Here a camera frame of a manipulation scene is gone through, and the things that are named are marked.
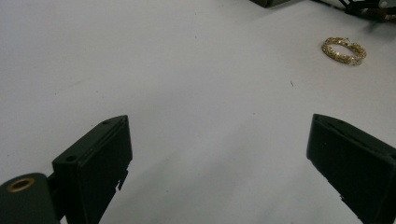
gold bracelet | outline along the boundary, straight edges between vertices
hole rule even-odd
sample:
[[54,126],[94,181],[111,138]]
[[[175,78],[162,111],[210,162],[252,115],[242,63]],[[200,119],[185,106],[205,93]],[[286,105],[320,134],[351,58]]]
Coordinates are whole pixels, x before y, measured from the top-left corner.
[[[341,45],[350,49],[355,55],[347,55],[337,52],[330,47],[331,44]],[[348,38],[343,37],[330,37],[322,45],[323,52],[330,58],[340,63],[347,63],[352,65],[359,65],[361,61],[366,57],[367,53],[361,45],[357,43],[350,43]]]

white table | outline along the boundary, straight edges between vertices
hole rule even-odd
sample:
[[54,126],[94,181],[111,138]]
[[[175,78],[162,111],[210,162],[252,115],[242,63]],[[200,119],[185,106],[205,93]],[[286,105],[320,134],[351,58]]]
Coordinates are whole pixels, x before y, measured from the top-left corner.
[[2,1],[0,182],[125,114],[134,160],[101,223],[361,223],[306,143],[319,113],[396,147],[395,39],[311,1]]

